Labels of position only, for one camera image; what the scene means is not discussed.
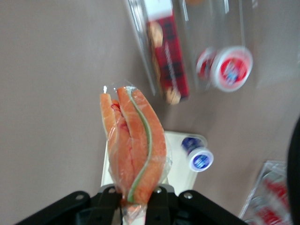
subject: packaged salmon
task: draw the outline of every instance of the packaged salmon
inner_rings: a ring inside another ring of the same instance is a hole
[[[100,109],[111,177],[117,192],[122,193],[125,211],[132,208],[136,214],[136,209],[146,207],[171,168],[164,129],[145,96],[133,85],[105,86]]]

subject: food package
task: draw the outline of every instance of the food package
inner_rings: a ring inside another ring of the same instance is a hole
[[[171,168],[164,129],[151,105],[134,86],[105,86],[100,94],[108,142],[110,174],[122,207],[144,209],[153,190]]]
[[[171,105],[189,96],[171,0],[144,0],[147,35],[159,91]]]
[[[292,224],[285,162],[264,163],[239,217],[251,225]]]

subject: gray floor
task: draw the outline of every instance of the gray floor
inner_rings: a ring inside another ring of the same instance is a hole
[[[299,23],[290,25],[299,5],[289,1],[288,14],[270,0],[262,7],[245,2],[253,8],[244,12],[244,41],[255,59],[249,80],[230,94],[192,89],[188,101],[168,106],[151,94],[123,2],[2,0],[0,224],[73,191],[99,190],[105,134],[98,95],[103,85],[124,78],[143,91],[165,130],[207,137],[215,161],[198,175],[195,190],[238,215],[263,162],[286,159],[300,113]],[[215,6],[208,0],[203,7]]]

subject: bottle cap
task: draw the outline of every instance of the bottle cap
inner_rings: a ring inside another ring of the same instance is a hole
[[[189,167],[194,172],[208,169],[214,161],[214,156],[207,148],[200,147],[193,150],[189,156]]]

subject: white tray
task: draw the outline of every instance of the white tray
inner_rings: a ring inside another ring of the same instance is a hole
[[[197,177],[197,173],[191,171],[188,167],[187,153],[181,147],[182,140],[185,137],[196,137],[203,141],[205,147],[207,147],[207,140],[201,135],[171,131],[165,131],[165,137],[167,140],[167,150],[172,152],[172,167],[164,183],[173,186],[175,194],[179,195],[185,190],[193,189]],[[113,183],[108,169],[109,161],[106,143],[101,186]]]

